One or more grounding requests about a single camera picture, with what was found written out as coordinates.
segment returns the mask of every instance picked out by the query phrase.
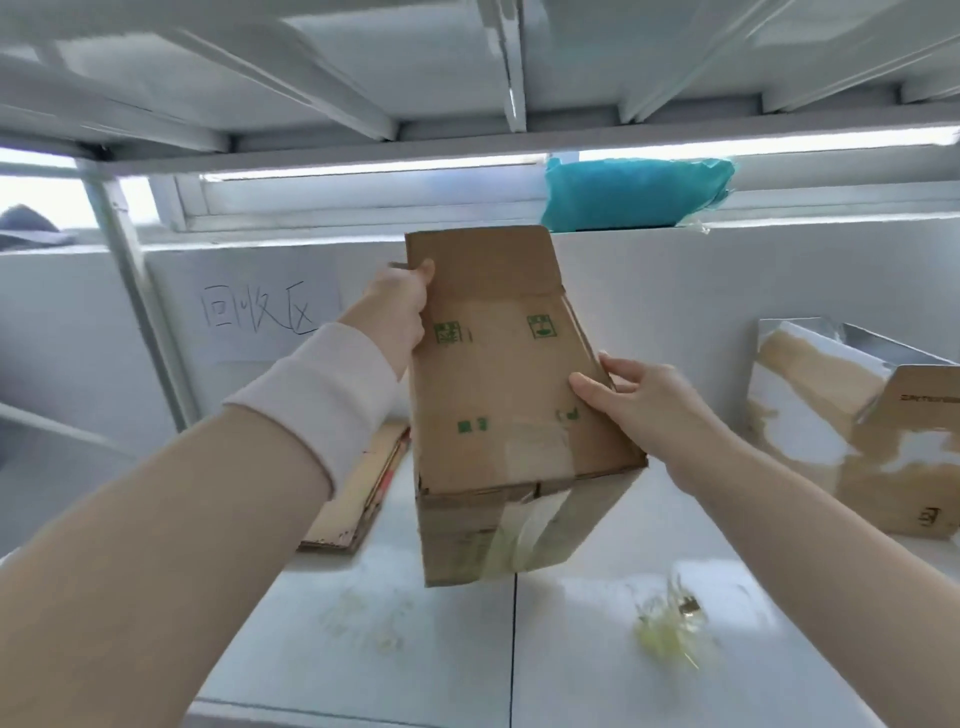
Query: crumpled plastic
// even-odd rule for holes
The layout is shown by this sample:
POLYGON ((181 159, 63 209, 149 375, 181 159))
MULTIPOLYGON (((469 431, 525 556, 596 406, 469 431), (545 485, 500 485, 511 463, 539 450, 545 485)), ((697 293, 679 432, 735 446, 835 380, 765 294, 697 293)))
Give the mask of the crumpled plastic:
POLYGON ((707 622, 697 597, 679 578, 671 578, 665 595, 653 596, 638 607, 634 633, 640 645, 658 660, 686 661, 699 669, 700 633, 707 622))
POLYGON ((597 159, 546 165, 551 232, 672 228, 720 205, 736 167, 728 159, 597 159))

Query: table surface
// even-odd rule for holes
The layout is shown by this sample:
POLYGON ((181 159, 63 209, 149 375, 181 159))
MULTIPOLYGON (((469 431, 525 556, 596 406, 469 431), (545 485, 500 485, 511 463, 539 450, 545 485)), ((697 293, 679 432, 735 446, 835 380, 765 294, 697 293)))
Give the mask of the table surface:
POLYGON ((506 726, 513 612, 512 578, 423 587, 408 456, 359 553, 298 554, 199 701, 444 728, 506 726))
MULTIPOLYGON (((518 578, 515 615, 511 579, 424 589, 411 460, 352 562, 295 558, 194 712, 506 728, 512 698, 514 728, 881 726, 661 465, 569 561, 518 578), (639 605, 664 593, 668 575, 708 616, 699 669, 665 665, 636 641, 639 605)), ((905 543, 960 577, 955 544, 905 543)))

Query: window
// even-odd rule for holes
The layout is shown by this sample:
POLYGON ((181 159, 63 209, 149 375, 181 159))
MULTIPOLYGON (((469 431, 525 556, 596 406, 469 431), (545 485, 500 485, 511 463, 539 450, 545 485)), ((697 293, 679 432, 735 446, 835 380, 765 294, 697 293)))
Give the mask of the window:
MULTIPOLYGON (((956 125, 796 134, 630 149, 562 152, 564 161, 732 158, 733 192, 706 225, 767 224, 849 215, 960 213, 956 125)), ((172 197, 185 235, 396 239, 435 228, 537 223, 549 155, 449 158, 177 177, 172 197)))
MULTIPOLYGON (((69 157, 38 152, 0 149, 0 162, 36 164, 70 168, 77 163, 69 157)), ((130 177, 120 182, 131 218, 138 226, 157 225, 154 195, 146 177, 130 177)), ((0 176, 0 212, 17 205, 26 205, 39 212, 61 230, 89 230, 97 227, 93 209, 80 180, 51 180, 43 177, 0 176)))

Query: white paper sign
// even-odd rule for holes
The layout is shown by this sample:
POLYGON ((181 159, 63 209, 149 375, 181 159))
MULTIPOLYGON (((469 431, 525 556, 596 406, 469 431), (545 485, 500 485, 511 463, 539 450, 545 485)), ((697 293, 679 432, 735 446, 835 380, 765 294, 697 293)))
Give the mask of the white paper sign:
POLYGON ((185 357, 275 361, 340 314, 326 246, 163 251, 150 257, 185 357))

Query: left hand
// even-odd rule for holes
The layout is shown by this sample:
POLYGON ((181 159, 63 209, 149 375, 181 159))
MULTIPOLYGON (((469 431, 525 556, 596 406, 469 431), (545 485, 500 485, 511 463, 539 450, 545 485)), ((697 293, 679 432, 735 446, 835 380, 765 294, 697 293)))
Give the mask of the left hand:
POLYGON ((435 270, 429 258, 412 271, 384 268, 367 286, 363 298, 339 319, 341 324, 370 337, 397 379, 403 377, 413 348, 423 338, 420 312, 426 305, 426 287, 435 270))

